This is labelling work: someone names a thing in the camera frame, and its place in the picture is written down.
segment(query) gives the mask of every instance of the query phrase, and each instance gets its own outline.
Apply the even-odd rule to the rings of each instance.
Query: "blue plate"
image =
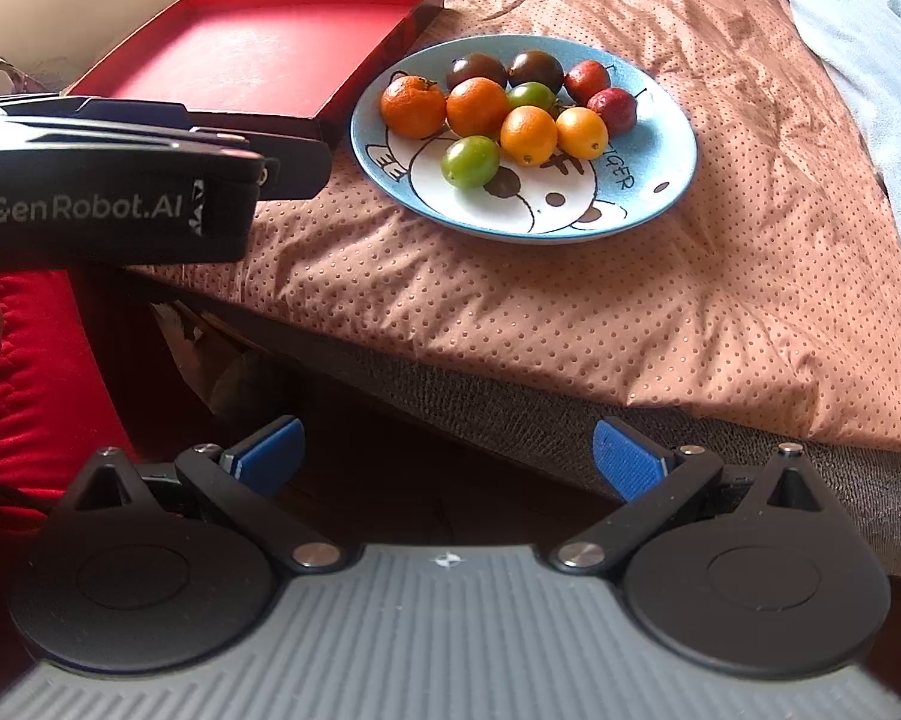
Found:
[[[530,49],[557,57],[564,71],[585,59],[612,67],[612,84],[638,99],[636,127],[591,162],[558,152],[540,167],[526,167],[502,156],[501,166],[511,173],[491,194],[485,188],[455,189],[444,180],[440,162],[456,140],[452,132],[409,140],[394,135],[380,119],[380,95],[395,74],[443,84],[458,57],[483,52],[506,67]],[[570,103],[566,92],[561,98]],[[650,76],[610,53],[539,35],[461,38],[406,57],[361,95],[351,142],[364,172],[407,208],[464,232],[526,244],[591,241],[651,220],[684,194],[697,164],[687,117]]]

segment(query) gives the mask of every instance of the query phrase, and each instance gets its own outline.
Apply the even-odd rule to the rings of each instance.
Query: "red box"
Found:
[[[201,127],[343,133],[361,92],[444,0],[178,0],[105,56],[73,95],[183,103]]]

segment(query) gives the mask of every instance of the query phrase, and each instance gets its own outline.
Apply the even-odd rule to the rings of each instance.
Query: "small orange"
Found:
[[[540,165],[557,148],[557,124],[545,110],[521,105],[504,120],[500,147],[519,165]]]
[[[433,81],[401,76],[380,96],[380,117],[404,138],[430,138],[444,127],[447,100]]]
[[[507,93],[491,79],[467,79],[448,95],[448,124],[462,138],[471,135],[497,138],[509,112]]]
[[[567,108],[557,117],[557,144],[577,159],[596,159],[607,148],[607,125],[590,108]]]

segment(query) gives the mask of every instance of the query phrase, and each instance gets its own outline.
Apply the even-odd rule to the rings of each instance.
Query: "triangular cutout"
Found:
[[[89,479],[74,508],[78,512],[95,512],[123,506],[130,500],[131,496],[124,489],[118,471],[113,466],[100,466]]]
[[[777,480],[777,486],[767,503],[782,509],[799,509],[802,512],[822,512],[804,477],[797,469],[785,469]]]

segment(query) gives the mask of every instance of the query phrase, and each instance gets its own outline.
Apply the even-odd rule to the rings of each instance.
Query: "polka dot fabric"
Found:
[[[901,450],[901,251],[831,81],[780,0],[447,0],[419,47],[534,32],[603,47],[682,104],[700,159],[665,215],[521,247],[401,209],[346,146],[260,204],[237,266],[155,269],[433,365],[793,437]]]

